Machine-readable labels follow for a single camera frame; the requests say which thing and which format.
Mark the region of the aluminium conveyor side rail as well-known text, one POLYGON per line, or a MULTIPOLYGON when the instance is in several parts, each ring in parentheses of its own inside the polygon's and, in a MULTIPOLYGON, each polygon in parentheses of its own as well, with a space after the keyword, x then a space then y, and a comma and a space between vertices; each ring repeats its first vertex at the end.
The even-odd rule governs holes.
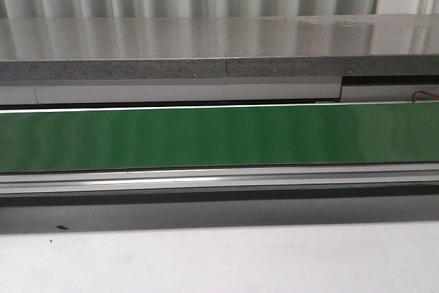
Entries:
POLYGON ((125 170, 1 175, 1 193, 229 188, 363 183, 436 183, 437 163, 125 170))

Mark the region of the grey stone countertop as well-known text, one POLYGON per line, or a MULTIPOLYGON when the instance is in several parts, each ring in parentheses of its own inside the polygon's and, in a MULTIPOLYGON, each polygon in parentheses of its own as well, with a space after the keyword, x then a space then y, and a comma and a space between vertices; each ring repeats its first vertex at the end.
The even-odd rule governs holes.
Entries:
POLYGON ((438 74, 438 16, 2 19, 1 80, 438 74))

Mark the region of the white rear conveyor rail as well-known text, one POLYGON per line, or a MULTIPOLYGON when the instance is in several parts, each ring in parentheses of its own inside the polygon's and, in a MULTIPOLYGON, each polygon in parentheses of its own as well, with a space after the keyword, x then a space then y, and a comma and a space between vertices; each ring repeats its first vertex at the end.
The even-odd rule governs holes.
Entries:
POLYGON ((400 102, 317 102, 313 104, 249 104, 249 105, 201 105, 201 106, 135 106, 135 107, 83 107, 83 108, 24 108, 1 110, 1 114, 17 113, 76 113, 76 112, 107 112, 107 111, 138 111, 138 110, 174 110, 174 109, 204 109, 204 108, 279 108, 279 107, 310 107, 310 106, 365 106, 365 105, 395 105, 395 104, 438 104, 438 100, 400 101, 400 102))

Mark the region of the green conveyor belt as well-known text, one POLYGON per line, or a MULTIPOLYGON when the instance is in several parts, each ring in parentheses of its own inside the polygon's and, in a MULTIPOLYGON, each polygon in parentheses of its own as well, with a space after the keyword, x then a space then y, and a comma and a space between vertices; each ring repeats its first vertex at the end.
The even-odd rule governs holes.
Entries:
POLYGON ((438 160, 438 104, 1 115, 1 171, 438 160))

